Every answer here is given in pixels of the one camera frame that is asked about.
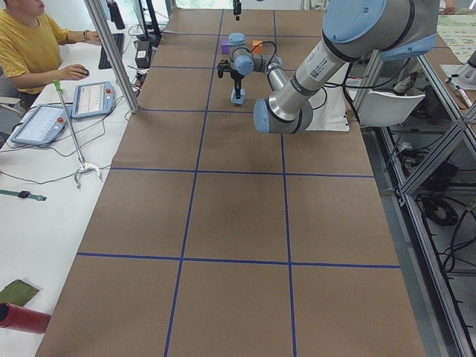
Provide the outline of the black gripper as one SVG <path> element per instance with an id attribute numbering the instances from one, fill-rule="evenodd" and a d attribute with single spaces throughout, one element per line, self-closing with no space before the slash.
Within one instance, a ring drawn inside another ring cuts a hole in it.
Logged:
<path id="1" fill-rule="evenodd" d="M 240 0 L 233 0 L 234 13 L 241 13 L 241 5 Z M 235 20 L 239 21 L 239 14 L 235 15 Z"/>
<path id="2" fill-rule="evenodd" d="M 242 79 L 245 77 L 244 75 L 240 74 L 238 70 L 235 69 L 234 65 L 229 59 L 222 59 L 217 64 L 217 73 L 219 78 L 223 78 L 224 73 L 229 73 L 231 78 L 234 80 L 234 89 L 233 89 L 233 97 L 241 98 L 241 90 L 242 90 Z"/>

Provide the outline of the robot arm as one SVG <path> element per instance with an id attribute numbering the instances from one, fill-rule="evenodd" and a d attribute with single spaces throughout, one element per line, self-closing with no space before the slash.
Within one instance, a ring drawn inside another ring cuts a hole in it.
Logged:
<path id="1" fill-rule="evenodd" d="M 263 72 L 272 93 L 254 104 L 254 126 L 261 133 L 295 134 L 309 127 L 309 99 L 344 64 L 379 51 L 382 60 L 400 60 L 429 52 L 436 43 L 438 1 L 331 1 L 323 17 L 321 41 L 291 77 L 275 55 L 254 54 L 241 33 L 228 37 L 229 58 L 218 75 L 234 80 L 232 100 L 243 98 L 242 79 Z"/>

